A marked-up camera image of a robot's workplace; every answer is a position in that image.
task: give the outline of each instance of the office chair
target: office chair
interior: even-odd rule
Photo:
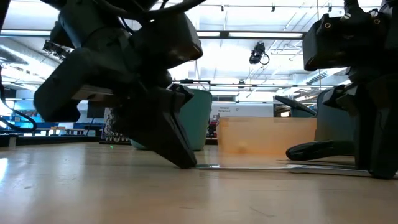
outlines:
[[[286,156],[289,159],[307,161],[330,156],[354,154],[351,118],[348,112],[323,104],[323,98],[328,91],[322,91],[318,95],[318,111],[316,113],[298,101],[288,99],[284,96],[275,97],[276,100],[290,106],[294,110],[313,114],[313,117],[317,118],[315,141],[300,144],[286,150]]]

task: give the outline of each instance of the ceiling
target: ceiling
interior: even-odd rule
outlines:
[[[170,0],[167,6],[180,1]],[[359,3],[365,11],[370,11],[379,7],[381,0],[359,0]],[[343,0],[207,0],[187,15],[197,30],[307,32],[325,13],[332,17],[342,16]],[[51,30],[57,15],[55,9],[39,0],[13,0],[3,29]],[[135,21],[127,23],[135,30],[140,28]],[[45,60],[57,61],[42,50],[44,38],[14,37],[12,40],[45,56]],[[266,66],[250,65],[248,61],[251,50],[259,41],[264,43],[270,56]],[[203,39],[201,44],[204,56],[196,62],[171,69],[175,79],[192,78],[215,83],[245,80],[246,83],[280,85],[303,84],[304,79],[314,74],[303,69],[300,40]],[[331,75],[323,84],[338,85],[345,80],[346,77]]]

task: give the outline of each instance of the metal strip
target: metal strip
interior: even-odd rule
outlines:
[[[328,175],[347,175],[355,177],[372,177],[366,170],[357,170],[347,166],[316,166],[316,165],[286,165],[283,167],[223,167],[218,164],[201,164],[193,169],[198,170],[229,170],[229,171],[276,171],[291,172],[294,174],[328,174]]]

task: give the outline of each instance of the wall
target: wall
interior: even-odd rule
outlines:
[[[244,104],[244,103],[213,103],[210,116],[220,114],[224,116],[242,117],[273,117],[272,104]]]

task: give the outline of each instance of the fluorescent light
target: fluorescent light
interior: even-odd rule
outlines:
[[[252,85],[248,85],[248,84],[214,84],[214,86],[218,86],[218,87],[251,87]]]
[[[238,91],[211,91],[213,96],[236,96],[238,93]]]
[[[230,37],[268,37],[268,38],[302,38],[301,33],[291,32],[230,32]]]
[[[257,87],[259,87],[259,88],[267,88],[267,87],[270,87],[270,88],[288,88],[288,87],[293,87],[293,85],[273,85],[273,84],[263,85],[263,84],[261,84],[261,85],[257,85]]]
[[[297,86],[298,88],[319,88],[319,86],[316,86],[316,85],[299,85],[299,86]],[[321,86],[321,88],[325,88],[325,89],[327,89],[327,88],[333,88],[334,86]]]
[[[239,101],[237,103],[263,104],[263,102],[256,102],[256,101]]]
[[[197,32],[199,38],[200,37],[219,37],[220,36],[220,32],[203,32],[203,31],[199,31]]]
[[[49,37],[51,30],[2,30],[1,35],[10,36],[43,36]]]
[[[213,105],[216,105],[216,104],[218,104],[218,103],[222,103],[222,104],[225,104],[225,103],[235,104],[236,102],[233,102],[233,101],[214,101],[214,102],[213,102]]]

